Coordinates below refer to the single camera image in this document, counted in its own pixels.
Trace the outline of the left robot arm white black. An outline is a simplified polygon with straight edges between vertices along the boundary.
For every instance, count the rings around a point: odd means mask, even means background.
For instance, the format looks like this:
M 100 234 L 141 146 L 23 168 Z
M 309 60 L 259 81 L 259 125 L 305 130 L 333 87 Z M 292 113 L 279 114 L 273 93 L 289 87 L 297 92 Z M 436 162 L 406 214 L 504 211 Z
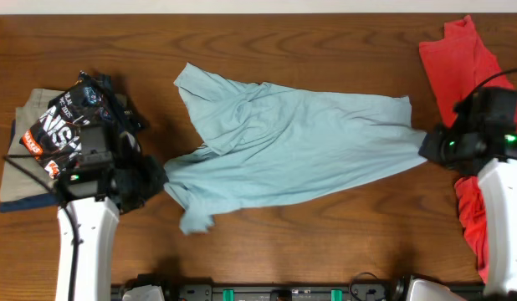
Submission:
M 57 300 L 108 300 L 120 216 L 143 207 L 167 181 L 136 136 L 112 125 L 79 130 L 73 167 L 54 183 L 60 234 Z

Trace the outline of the light blue t-shirt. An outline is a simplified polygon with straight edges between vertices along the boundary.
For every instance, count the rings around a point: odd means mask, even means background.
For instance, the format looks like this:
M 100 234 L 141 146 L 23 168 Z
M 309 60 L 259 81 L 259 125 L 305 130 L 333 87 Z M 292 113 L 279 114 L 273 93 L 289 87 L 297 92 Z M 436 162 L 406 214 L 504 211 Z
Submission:
M 408 97 L 242 83 L 188 64 L 175 80 L 202 138 L 165 165 L 180 228 L 218 214 L 307 202 L 422 164 Z

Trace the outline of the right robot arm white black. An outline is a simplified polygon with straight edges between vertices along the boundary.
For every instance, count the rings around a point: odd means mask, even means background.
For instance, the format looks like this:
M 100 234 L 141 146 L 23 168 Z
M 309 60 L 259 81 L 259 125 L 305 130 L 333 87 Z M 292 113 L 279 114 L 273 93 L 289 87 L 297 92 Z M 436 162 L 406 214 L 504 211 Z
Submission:
M 488 300 L 517 300 L 517 91 L 477 88 L 454 107 L 456 120 L 427 133 L 419 155 L 476 176 L 486 211 Z

